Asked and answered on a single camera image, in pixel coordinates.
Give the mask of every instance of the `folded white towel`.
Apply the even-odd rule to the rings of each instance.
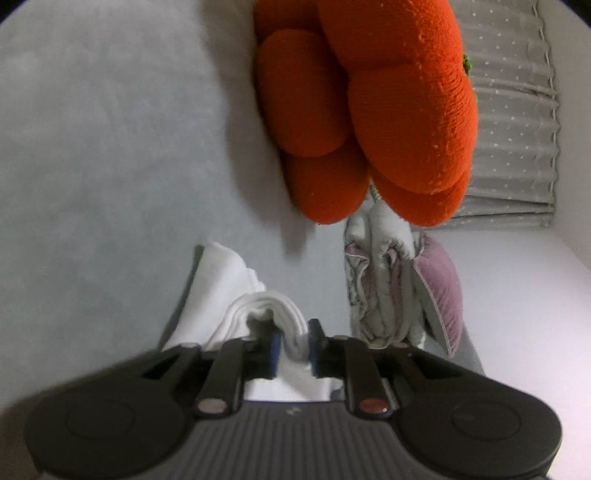
[[[164,349],[181,343],[219,349],[226,340],[251,335],[251,321],[269,320],[283,332],[277,378],[248,382],[245,398],[329,400],[332,381],[313,377],[307,363],[308,325],[300,309],[285,295],[265,291],[242,257],[217,243],[205,247],[178,326]]]

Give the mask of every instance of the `orange plush toy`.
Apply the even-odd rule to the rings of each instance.
[[[334,223],[373,179],[421,226],[467,189],[478,113],[447,0],[259,0],[255,75],[293,202]]]

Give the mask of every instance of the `pink cushion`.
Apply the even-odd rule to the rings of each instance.
[[[462,286],[452,259],[426,233],[421,234],[419,253],[414,259],[413,283],[433,336],[453,357],[464,327]]]

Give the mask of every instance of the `white cloth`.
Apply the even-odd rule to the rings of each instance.
[[[349,219],[345,258],[352,330],[371,347],[403,339],[424,345],[422,311],[405,281],[415,255],[410,225],[383,200],[367,200]]]
[[[277,377],[248,382],[245,399],[329,400],[333,382],[313,377],[307,363],[308,325],[301,311],[287,296],[265,291],[242,257],[217,243],[205,247],[178,326],[164,349],[181,343],[219,349],[226,340],[251,335],[251,321],[269,320],[283,332]]]

